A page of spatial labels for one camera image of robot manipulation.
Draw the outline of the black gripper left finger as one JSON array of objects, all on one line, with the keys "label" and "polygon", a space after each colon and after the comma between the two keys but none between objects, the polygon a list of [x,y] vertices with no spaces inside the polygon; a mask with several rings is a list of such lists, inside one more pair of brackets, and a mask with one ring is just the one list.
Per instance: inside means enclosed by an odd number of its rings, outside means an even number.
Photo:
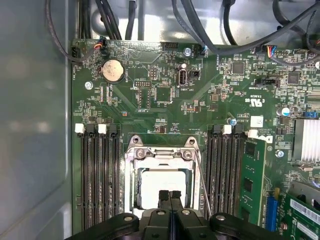
[{"label": "black gripper left finger", "polygon": [[158,207],[145,210],[141,218],[120,213],[72,236],[73,240],[168,240],[172,212],[170,192],[161,190]]}]

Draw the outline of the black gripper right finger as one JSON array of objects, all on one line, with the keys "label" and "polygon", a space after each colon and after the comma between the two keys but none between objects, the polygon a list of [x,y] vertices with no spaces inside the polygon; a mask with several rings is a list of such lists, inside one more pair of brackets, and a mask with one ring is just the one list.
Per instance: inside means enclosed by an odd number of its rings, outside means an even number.
[{"label": "black gripper right finger", "polygon": [[179,240],[281,240],[275,233],[226,213],[216,213],[208,220],[190,208],[184,208],[181,192],[172,192]]}]

